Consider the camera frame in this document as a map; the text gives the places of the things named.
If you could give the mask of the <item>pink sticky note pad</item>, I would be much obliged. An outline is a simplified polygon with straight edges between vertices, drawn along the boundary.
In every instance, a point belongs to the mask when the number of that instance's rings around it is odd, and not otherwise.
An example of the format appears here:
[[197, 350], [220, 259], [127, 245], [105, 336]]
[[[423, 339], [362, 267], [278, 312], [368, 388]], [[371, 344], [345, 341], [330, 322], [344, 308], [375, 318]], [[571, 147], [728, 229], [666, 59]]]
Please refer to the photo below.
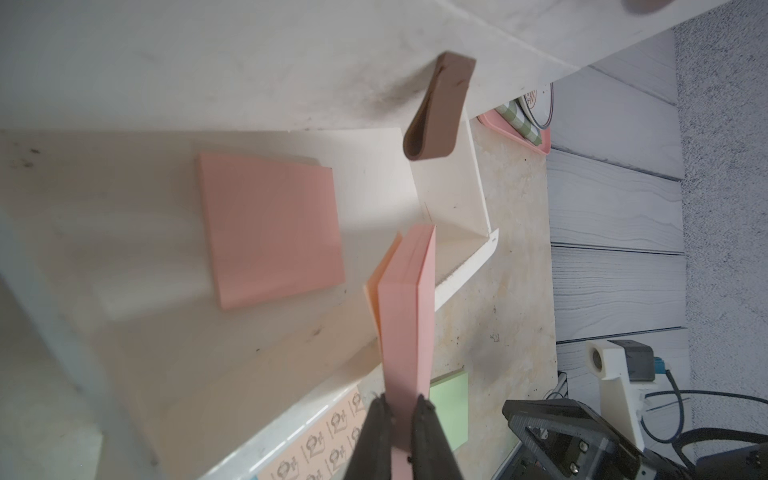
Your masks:
[[393, 479], [411, 479], [412, 418], [428, 398], [435, 338], [436, 228], [398, 234], [364, 287], [376, 322], [386, 402], [394, 417]]

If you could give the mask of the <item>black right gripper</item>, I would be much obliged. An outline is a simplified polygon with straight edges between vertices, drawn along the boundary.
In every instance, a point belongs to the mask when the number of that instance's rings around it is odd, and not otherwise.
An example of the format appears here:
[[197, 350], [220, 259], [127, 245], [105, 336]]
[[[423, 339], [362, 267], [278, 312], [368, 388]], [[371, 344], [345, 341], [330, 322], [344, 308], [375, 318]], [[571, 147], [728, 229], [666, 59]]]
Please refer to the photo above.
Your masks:
[[572, 399], [508, 400], [502, 414], [519, 446], [497, 479], [676, 479], [678, 464], [643, 451]]

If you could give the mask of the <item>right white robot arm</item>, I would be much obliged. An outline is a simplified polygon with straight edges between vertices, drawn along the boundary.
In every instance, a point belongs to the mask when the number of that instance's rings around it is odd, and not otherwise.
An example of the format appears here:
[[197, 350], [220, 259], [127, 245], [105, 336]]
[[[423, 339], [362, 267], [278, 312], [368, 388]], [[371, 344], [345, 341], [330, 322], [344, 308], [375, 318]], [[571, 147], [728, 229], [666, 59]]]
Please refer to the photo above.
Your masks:
[[520, 448], [503, 479], [765, 479], [767, 437], [702, 428], [673, 444], [677, 453], [709, 440], [743, 442], [740, 449], [677, 463], [639, 449], [587, 405], [572, 399], [508, 400], [502, 407]]

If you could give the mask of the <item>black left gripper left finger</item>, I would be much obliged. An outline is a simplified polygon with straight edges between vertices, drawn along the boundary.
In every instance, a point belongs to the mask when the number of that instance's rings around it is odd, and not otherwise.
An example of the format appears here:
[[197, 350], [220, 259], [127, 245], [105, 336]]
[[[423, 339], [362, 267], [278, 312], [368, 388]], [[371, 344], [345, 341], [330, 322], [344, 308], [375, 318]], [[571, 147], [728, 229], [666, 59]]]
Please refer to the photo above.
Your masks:
[[371, 402], [344, 480], [390, 480], [394, 416], [384, 394]]

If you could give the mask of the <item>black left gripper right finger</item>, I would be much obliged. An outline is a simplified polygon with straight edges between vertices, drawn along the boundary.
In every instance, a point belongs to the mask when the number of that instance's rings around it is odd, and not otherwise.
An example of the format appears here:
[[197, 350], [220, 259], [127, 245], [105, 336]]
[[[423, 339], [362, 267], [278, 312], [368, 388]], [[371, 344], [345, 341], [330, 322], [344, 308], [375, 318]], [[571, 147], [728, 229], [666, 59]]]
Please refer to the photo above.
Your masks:
[[434, 404], [420, 395], [411, 421], [410, 464], [414, 480], [462, 480]]

